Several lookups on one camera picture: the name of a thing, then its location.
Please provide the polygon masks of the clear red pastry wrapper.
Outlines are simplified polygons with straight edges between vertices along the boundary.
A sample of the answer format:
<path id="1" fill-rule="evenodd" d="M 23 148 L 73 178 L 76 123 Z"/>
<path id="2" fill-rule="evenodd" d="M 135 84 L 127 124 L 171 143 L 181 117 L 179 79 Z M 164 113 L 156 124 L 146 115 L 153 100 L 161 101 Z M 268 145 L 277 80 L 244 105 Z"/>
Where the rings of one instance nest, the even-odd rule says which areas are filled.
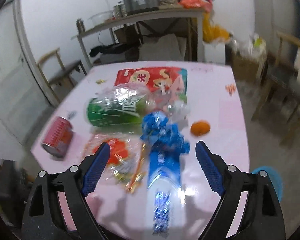
<path id="1" fill-rule="evenodd" d="M 93 134 L 84 147 L 82 158 L 94 154 L 103 142 L 110 146 L 104 180 L 122 185 L 128 193 L 135 193 L 146 175 L 143 168 L 147 158 L 146 143 L 133 133 Z"/>

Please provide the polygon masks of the blue white toothpaste box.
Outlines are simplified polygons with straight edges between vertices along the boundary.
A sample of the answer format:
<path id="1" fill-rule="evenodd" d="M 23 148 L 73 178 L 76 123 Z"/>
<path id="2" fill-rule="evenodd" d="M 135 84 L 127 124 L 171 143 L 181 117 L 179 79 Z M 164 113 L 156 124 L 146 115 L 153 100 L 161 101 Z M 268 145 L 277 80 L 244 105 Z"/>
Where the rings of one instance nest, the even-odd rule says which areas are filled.
<path id="1" fill-rule="evenodd" d="M 188 146 L 184 152 L 151 149 L 143 239 L 181 239 L 185 194 L 180 156 L 188 153 Z"/>

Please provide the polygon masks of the blue wrapper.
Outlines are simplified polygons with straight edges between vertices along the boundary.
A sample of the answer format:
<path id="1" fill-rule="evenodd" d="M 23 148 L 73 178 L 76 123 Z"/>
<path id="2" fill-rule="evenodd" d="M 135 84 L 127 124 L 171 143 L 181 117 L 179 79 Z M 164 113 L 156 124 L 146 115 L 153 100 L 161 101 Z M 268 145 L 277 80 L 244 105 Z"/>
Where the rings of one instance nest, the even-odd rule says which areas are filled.
<path id="1" fill-rule="evenodd" d="M 180 133 L 176 123 L 170 123 L 162 111 L 149 113 L 143 117 L 140 139 L 151 148 L 161 152 L 188 154 L 190 143 Z"/>

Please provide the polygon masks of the red metal can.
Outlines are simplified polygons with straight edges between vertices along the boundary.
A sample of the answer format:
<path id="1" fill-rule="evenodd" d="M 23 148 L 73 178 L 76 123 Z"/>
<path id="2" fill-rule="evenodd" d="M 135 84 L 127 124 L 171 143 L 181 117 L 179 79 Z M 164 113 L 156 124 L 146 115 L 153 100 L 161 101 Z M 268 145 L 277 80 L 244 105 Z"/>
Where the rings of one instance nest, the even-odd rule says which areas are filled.
<path id="1" fill-rule="evenodd" d="M 62 159 L 66 156 L 73 134 L 70 121 L 58 116 L 49 127 L 42 148 L 50 155 Z"/>

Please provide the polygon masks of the blue stool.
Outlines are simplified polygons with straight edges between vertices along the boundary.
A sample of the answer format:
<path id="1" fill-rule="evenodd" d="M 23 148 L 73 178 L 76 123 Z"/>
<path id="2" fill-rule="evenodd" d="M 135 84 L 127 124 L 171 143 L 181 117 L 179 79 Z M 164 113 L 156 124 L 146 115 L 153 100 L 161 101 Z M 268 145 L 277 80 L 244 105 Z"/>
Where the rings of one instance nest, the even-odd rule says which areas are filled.
<path id="1" fill-rule="evenodd" d="M 252 171 L 252 174 L 258 174 L 260 171 L 266 171 L 273 187 L 275 189 L 276 195 L 278 197 L 279 202 L 282 201 L 283 197 L 283 180 L 280 174 L 275 170 L 275 168 L 270 166 L 261 166 Z"/>

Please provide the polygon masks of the green label plastic bottle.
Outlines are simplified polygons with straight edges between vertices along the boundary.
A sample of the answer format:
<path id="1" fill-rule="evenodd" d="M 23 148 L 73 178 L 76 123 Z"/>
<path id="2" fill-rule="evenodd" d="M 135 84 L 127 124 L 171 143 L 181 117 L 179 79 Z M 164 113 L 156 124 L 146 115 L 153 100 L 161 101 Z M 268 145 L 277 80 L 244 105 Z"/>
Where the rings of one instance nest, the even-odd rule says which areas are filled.
<path id="1" fill-rule="evenodd" d="M 125 83 L 98 92 L 87 104 L 87 120 L 95 127 L 136 125 L 149 113 L 162 111 L 172 122 L 190 113 L 182 92 L 151 92 L 146 86 Z"/>

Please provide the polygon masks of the red snack bag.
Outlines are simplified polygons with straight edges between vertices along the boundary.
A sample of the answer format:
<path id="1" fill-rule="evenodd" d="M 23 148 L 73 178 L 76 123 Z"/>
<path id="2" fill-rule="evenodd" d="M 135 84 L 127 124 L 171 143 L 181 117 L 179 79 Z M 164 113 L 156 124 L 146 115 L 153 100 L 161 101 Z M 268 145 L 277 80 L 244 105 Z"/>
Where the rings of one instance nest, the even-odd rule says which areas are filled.
<path id="1" fill-rule="evenodd" d="M 180 100 L 187 102 L 187 70 L 179 67 L 145 67 L 118 71 L 114 85 L 139 83 L 148 88 L 162 106 Z"/>

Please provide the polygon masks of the white door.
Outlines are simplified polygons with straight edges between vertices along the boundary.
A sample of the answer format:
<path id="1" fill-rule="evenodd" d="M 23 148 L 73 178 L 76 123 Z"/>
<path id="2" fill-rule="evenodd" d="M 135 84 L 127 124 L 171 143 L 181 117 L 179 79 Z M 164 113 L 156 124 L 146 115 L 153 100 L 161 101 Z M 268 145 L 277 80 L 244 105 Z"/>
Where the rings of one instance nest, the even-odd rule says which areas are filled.
<path id="1" fill-rule="evenodd" d="M 8 0 L 0 9 L 0 121 L 23 144 L 49 108 L 21 47 L 15 0 Z"/>

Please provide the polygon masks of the wooden chair black seat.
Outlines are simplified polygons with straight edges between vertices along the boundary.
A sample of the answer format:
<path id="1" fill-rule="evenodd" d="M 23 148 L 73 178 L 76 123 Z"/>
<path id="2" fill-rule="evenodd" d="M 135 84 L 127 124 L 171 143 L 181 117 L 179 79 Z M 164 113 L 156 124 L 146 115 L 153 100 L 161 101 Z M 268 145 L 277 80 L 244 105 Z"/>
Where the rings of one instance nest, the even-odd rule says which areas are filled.
<path id="1" fill-rule="evenodd" d="M 44 64 L 46 64 L 46 62 L 53 57 L 55 57 L 57 59 L 60 69 L 57 70 L 56 74 L 53 74 L 53 76 L 51 78 L 47 79 L 43 72 L 43 67 L 44 67 Z M 67 79 L 67 80 L 69 80 L 70 84 L 74 87 L 75 85 L 73 84 L 73 82 L 70 79 L 70 75 L 73 71 L 76 71 L 78 73 L 83 72 L 83 74 L 85 76 L 87 76 L 87 71 L 85 70 L 85 67 L 83 66 L 83 63 L 81 60 L 76 60 L 67 65 L 65 65 L 63 63 L 63 61 L 61 59 L 61 55 L 60 55 L 60 48 L 56 48 L 56 49 L 46 53 L 45 55 L 43 55 L 37 61 L 37 67 L 38 67 L 38 70 L 40 71 L 43 79 L 49 86 L 52 86 L 55 84 L 60 85 L 64 79 Z"/>

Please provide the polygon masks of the cardboard box with bags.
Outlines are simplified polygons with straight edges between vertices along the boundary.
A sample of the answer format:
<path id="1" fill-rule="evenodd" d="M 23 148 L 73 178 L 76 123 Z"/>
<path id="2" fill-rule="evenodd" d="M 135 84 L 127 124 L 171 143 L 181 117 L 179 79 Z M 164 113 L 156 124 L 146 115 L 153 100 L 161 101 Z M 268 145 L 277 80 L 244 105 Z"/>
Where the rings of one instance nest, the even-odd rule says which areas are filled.
<path id="1" fill-rule="evenodd" d="M 236 80 L 254 83 L 261 78 L 267 58 L 266 41 L 253 34 L 245 42 L 231 37 L 231 66 Z"/>

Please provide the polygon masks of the yellow plastic bag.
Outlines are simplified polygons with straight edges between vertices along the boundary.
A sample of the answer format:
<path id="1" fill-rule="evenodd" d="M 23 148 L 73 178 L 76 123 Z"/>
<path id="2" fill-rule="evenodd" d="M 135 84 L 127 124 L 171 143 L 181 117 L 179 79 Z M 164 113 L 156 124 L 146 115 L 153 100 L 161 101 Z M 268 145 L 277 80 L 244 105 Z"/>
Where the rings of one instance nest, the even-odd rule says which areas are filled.
<path id="1" fill-rule="evenodd" d="M 212 23 L 209 12 L 203 15 L 203 41 L 205 43 L 229 42 L 230 33 L 220 25 Z"/>

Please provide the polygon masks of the steel thermos flask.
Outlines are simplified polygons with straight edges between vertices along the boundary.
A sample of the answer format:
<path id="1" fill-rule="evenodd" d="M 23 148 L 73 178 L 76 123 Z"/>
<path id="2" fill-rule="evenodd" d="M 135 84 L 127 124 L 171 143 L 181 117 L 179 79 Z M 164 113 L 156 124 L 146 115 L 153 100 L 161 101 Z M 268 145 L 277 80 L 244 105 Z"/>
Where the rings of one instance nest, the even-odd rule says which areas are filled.
<path id="1" fill-rule="evenodd" d="M 84 22 L 81 18 L 76 20 L 76 27 L 77 27 L 77 30 L 78 30 L 79 34 L 85 32 Z"/>

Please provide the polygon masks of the clear plastic bowl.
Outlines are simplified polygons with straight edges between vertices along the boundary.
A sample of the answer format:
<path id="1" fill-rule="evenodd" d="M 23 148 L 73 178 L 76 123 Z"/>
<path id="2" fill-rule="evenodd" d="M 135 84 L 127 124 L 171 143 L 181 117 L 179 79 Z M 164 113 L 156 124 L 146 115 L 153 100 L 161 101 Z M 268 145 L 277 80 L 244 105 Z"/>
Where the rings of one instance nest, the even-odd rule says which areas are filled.
<path id="1" fill-rule="evenodd" d="M 89 18 L 91 20 L 93 26 L 97 26 L 113 19 L 113 12 L 110 11 L 103 11 L 99 12 Z"/>

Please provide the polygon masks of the orange red bag on table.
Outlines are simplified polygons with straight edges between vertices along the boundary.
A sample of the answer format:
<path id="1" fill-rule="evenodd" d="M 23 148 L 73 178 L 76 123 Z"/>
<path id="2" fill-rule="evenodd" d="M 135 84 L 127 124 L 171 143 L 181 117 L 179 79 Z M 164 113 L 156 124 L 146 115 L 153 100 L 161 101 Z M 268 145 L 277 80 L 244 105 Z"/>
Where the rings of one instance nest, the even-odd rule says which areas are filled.
<path id="1" fill-rule="evenodd" d="M 213 0 L 180 0 L 179 4 L 186 9 L 202 9 L 205 12 L 213 9 Z"/>

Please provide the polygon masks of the grey rice cooker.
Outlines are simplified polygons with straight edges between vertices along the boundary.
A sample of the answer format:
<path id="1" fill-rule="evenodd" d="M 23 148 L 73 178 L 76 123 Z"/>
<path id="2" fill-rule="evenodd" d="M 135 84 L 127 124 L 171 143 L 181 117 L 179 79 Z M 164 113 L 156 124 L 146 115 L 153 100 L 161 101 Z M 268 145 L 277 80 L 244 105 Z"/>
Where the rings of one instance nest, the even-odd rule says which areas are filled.
<path id="1" fill-rule="evenodd" d="M 128 16 L 159 9 L 160 0 L 123 0 Z"/>

